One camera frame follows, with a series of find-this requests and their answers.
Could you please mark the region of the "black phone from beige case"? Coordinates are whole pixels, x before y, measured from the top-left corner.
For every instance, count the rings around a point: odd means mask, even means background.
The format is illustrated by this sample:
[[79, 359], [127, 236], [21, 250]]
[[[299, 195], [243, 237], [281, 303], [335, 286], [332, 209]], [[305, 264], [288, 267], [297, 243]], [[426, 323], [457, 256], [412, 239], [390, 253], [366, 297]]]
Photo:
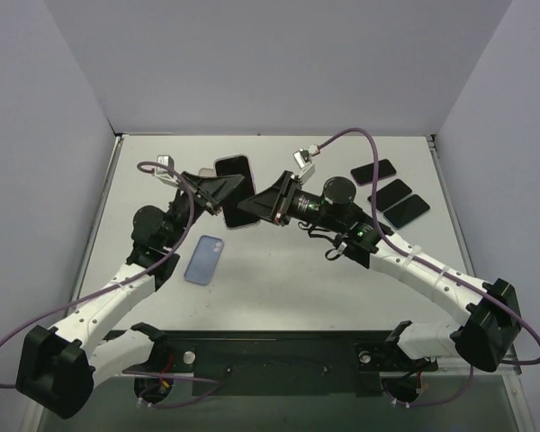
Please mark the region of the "black phone from beige case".
[[412, 195], [413, 190], [402, 180], [396, 179], [376, 191], [375, 210], [386, 212], [391, 207]]

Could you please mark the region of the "lavender phone case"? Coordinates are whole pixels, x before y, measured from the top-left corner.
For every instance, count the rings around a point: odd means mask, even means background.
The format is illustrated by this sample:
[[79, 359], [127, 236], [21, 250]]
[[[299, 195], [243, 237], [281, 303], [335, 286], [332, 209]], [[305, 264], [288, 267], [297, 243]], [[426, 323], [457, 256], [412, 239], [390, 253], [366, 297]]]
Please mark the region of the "lavender phone case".
[[215, 273], [224, 241], [221, 238], [202, 235], [184, 271], [184, 280], [190, 284], [208, 285]]

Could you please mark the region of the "purple phone from blue case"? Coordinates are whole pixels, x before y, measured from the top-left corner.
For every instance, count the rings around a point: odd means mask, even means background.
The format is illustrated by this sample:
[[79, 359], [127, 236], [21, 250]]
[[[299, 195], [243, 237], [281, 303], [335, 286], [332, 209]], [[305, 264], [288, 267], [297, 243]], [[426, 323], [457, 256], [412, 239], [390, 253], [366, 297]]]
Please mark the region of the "purple phone from blue case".
[[[379, 180], [395, 176], [396, 174], [397, 170], [389, 159], [381, 159], [378, 162]], [[355, 167], [350, 170], [350, 175], [358, 185], [369, 185], [374, 180], [374, 163]]]

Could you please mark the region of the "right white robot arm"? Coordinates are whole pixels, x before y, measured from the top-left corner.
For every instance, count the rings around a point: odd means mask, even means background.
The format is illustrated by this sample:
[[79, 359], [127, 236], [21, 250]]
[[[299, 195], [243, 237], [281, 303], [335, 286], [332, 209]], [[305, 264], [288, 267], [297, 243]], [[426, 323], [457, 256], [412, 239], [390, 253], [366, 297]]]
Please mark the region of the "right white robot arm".
[[396, 279], [448, 314], [439, 323], [401, 322], [383, 348], [389, 365], [403, 368], [424, 358], [460, 357], [481, 371], [496, 371], [521, 330], [514, 287], [501, 279], [488, 283], [457, 272], [391, 229], [376, 228], [355, 204], [355, 196], [356, 187], [347, 178], [330, 178], [315, 195], [303, 191], [298, 177], [285, 171], [238, 208], [274, 225], [296, 219], [309, 229], [333, 233], [331, 243], [341, 256]]

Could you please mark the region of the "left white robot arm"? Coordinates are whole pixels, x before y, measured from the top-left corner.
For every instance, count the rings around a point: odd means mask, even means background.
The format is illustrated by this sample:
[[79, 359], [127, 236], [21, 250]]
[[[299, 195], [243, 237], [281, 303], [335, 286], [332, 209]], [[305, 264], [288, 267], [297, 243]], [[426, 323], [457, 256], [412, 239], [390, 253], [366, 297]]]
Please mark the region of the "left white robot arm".
[[147, 205], [132, 221], [132, 251], [114, 278], [82, 298], [78, 308], [50, 328], [35, 326], [25, 336], [16, 390], [69, 419], [94, 388], [134, 365], [155, 371], [167, 360], [166, 334], [138, 323], [104, 343], [113, 327], [137, 304], [157, 292], [175, 271], [181, 246], [204, 213], [216, 215], [243, 182], [243, 175], [202, 177], [157, 165], [156, 178], [176, 187], [167, 211]]

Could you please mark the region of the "beige phone case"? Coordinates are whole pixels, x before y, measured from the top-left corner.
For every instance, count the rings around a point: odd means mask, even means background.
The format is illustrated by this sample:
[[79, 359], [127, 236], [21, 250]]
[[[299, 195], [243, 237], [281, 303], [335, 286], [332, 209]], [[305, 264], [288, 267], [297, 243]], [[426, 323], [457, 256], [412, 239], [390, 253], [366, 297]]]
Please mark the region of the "beige phone case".
[[200, 177], [215, 177], [216, 171], [213, 168], [203, 167], [199, 170]]

